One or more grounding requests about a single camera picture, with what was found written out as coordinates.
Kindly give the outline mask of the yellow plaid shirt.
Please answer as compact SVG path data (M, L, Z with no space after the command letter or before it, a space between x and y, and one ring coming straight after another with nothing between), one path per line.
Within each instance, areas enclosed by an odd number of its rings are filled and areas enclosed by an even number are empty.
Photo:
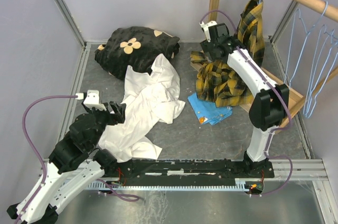
M250 0L241 13L235 37L244 44L255 63L262 66L265 54L263 37L262 0ZM202 65L196 80L196 94L200 100L211 101L217 107L251 103L254 99L239 75L222 61L208 63L202 52L192 51L191 62Z

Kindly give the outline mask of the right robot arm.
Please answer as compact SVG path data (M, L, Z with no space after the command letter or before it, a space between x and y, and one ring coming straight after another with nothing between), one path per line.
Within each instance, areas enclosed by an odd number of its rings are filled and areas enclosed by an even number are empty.
M289 117L289 88L279 85L268 77L250 56L246 47L231 36L224 23L200 22L206 39L202 50L215 61L220 59L229 65L244 81L253 95L249 119L253 133L245 151L242 170L254 177L268 164L268 152L275 131L280 129L284 118Z

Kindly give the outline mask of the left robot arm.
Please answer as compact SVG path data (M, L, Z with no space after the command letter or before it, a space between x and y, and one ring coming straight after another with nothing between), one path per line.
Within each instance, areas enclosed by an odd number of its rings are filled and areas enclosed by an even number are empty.
M78 167L96 148L106 126L125 121L126 104L111 101L103 109L86 108L59 141L37 184L21 202L7 208L11 219L20 223L55 223L66 206L92 181L112 176L117 160L108 150L98 150L82 170Z

